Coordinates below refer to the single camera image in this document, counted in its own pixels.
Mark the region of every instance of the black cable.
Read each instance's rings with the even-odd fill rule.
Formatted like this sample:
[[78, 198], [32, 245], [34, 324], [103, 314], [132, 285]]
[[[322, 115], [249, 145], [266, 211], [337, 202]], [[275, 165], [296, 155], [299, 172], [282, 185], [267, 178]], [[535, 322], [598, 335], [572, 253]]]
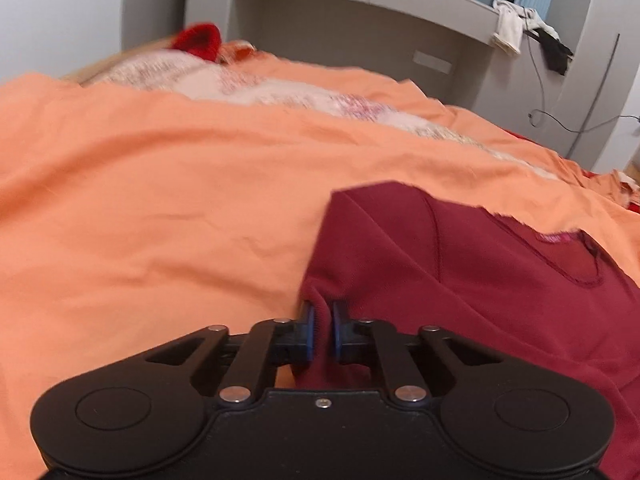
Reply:
[[[526, 15], [526, 10], [525, 10], [525, 18], [524, 18], [524, 23], [525, 23], [525, 28], [527, 29], [527, 32], [530, 32], [529, 30], [529, 20], [527, 19], [527, 15]], [[558, 123], [563, 129], [565, 129], [566, 131], [572, 133], [572, 134], [586, 134], [588, 132], [592, 132], [593, 130], [596, 130], [602, 126], [604, 126], [605, 124], [609, 124], [612, 123], [613, 121], [617, 121], [618, 119], [625, 119], [625, 118], [629, 118], [629, 119], [635, 119], [636, 121], [638, 121], [640, 123], [640, 117], [635, 116], [635, 115], [618, 115], [615, 116], [613, 118], [610, 118], [608, 121], [604, 121], [603, 123], [597, 124], [596, 126], [592, 126], [591, 128], [588, 128], [586, 130], [572, 130], [570, 128], [567, 128], [566, 126], [564, 126], [564, 124], [562, 124], [558, 119], [556, 119], [555, 117], [553, 117], [553, 115], [551, 115], [550, 113], [548, 113], [546, 111], [546, 97], [545, 97], [545, 86], [542, 83], [542, 76], [540, 75], [540, 70], [538, 69], [538, 64], [536, 63], [536, 59], [533, 57], [533, 51], [531, 49], [531, 37], [529, 36], [529, 34], [526, 34], [527, 37], [527, 46], [529, 47], [529, 56], [531, 58], [531, 62], [533, 63], [533, 68], [536, 71], [536, 76], [538, 76], [538, 83], [540, 83], [540, 98], [542, 101], [542, 110], [540, 108], [534, 108], [532, 111], [529, 112], [528, 117], [529, 117], [529, 124], [531, 124], [531, 126], [533, 126], [534, 128], [539, 128], [540, 125], [542, 124], [542, 121], [538, 122], [538, 123], [534, 123], [533, 120], [533, 113], [534, 112], [538, 112], [542, 115], [545, 115], [551, 119], [553, 119], [556, 123]]]

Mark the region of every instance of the pink clothing tag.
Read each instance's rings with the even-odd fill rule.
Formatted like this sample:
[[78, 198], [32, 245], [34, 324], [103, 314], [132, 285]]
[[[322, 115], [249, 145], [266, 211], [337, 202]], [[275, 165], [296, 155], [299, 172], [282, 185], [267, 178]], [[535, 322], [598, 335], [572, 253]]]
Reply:
[[577, 234], [578, 233], [536, 233], [536, 238], [541, 242], [546, 242], [547, 244], [565, 244], [575, 240], [577, 238]]

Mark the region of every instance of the white towel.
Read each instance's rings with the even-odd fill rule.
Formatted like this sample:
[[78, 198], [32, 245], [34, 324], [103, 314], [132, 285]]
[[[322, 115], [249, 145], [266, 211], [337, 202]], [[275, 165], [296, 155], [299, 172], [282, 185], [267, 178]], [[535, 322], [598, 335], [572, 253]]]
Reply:
[[525, 9], [507, 0], [494, 0], [498, 11], [498, 29], [493, 42], [510, 56], [520, 55], [520, 44], [525, 30], [543, 28], [550, 36], [560, 40], [558, 33], [542, 21], [535, 9]]

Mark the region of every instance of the small screw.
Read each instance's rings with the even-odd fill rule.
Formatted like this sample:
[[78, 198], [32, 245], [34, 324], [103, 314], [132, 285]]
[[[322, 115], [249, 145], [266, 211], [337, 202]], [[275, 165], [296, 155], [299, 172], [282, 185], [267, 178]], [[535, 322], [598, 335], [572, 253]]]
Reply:
[[244, 386], [228, 386], [218, 393], [225, 402], [244, 402], [251, 397], [251, 390]]
[[427, 392], [420, 386], [400, 386], [395, 391], [396, 397], [405, 402], [418, 402], [427, 396]]
[[331, 401], [329, 399], [318, 399], [316, 400], [316, 406], [325, 410], [331, 407]]

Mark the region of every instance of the orange blanket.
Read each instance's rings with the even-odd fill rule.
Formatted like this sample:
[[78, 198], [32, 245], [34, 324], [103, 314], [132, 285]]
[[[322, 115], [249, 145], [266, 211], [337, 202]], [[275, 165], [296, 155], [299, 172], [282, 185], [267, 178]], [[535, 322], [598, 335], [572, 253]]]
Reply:
[[[320, 70], [297, 69], [292, 78]], [[335, 74], [341, 91], [431, 113], [411, 85]], [[37, 75], [0, 88], [0, 123], [3, 479], [44, 470], [28, 418], [60, 380], [208, 324], [242, 332], [293, 316], [332, 189], [395, 179], [542, 232], [581, 228], [640, 283], [639, 215], [474, 146], [314, 110]]]

